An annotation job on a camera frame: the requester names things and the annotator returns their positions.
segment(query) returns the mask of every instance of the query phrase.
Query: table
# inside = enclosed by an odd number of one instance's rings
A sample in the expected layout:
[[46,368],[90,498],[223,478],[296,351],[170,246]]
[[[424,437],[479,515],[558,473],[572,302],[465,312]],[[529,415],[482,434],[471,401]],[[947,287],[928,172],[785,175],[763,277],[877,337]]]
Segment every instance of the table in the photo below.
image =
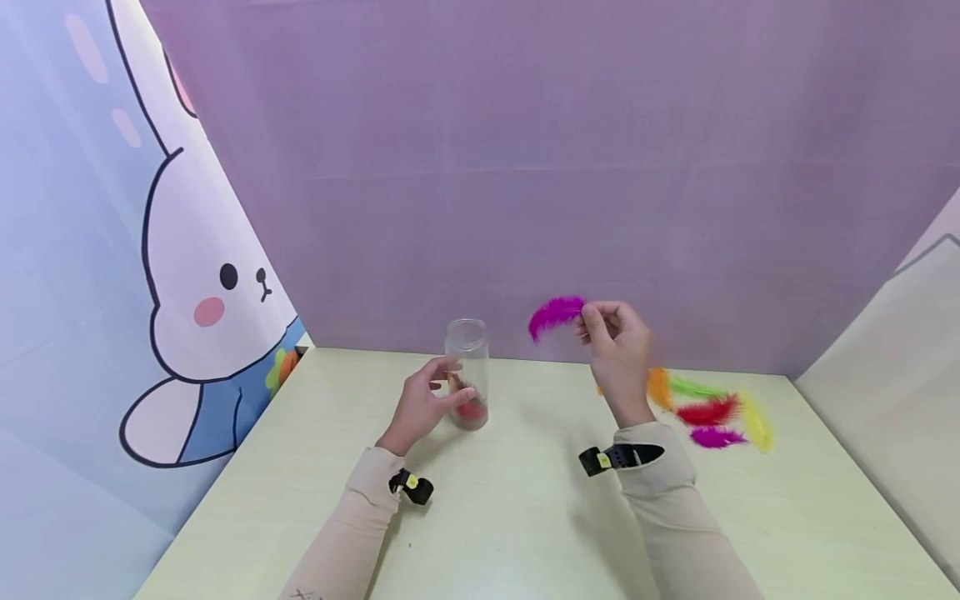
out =
[[[136,599],[273,600],[427,358],[308,350]],[[442,423],[411,453],[436,490],[425,509],[402,503],[371,600],[656,598],[615,475],[587,479],[577,462],[615,429],[588,367],[492,360],[490,372],[490,422]],[[768,598],[958,597],[786,378],[676,373],[751,393],[776,427],[769,455],[688,445]]]

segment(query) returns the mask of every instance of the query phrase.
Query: clear plastic bottle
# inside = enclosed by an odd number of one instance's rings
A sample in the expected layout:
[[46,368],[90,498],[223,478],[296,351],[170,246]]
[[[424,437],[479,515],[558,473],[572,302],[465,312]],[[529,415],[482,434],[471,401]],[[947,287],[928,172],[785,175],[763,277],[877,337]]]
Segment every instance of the clear plastic bottle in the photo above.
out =
[[487,325],[477,319],[457,319],[446,326],[447,382],[450,393],[473,388],[473,400],[450,411],[450,419],[461,429],[474,430],[487,422]]

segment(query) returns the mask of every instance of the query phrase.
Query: left hand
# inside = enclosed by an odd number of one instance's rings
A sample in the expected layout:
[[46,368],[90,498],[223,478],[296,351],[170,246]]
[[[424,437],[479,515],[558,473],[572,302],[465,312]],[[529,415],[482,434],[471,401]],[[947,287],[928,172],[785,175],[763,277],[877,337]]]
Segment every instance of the left hand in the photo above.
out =
[[433,391],[440,389],[438,382],[446,381],[446,376],[446,358],[440,356],[407,377],[394,419],[376,445],[396,456],[405,456],[416,442],[433,431],[447,410],[469,402],[476,395],[473,388],[464,388],[450,396],[435,396]]

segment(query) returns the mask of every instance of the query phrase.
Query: beige sleeve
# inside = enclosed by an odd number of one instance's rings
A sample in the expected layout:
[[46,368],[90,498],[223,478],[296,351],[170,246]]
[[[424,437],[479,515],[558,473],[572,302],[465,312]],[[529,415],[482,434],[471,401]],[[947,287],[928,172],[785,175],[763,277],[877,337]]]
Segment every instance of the beige sleeve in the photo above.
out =
[[621,429],[613,442],[655,444],[664,450],[652,463],[616,472],[640,523],[661,600],[762,598],[693,487],[693,463],[673,428],[665,423],[643,423]]
[[380,545],[399,506],[391,477],[403,459],[367,448],[324,528],[307,548],[277,600],[363,600]]

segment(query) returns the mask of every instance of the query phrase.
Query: red feather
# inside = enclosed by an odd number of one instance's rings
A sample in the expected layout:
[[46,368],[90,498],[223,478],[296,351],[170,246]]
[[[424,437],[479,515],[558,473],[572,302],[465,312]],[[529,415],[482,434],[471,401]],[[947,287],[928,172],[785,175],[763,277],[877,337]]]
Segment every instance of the red feather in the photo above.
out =
[[736,394],[727,397],[712,397],[699,404],[687,404],[676,409],[677,417],[690,427],[722,425],[736,417],[740,411],[740,398]]

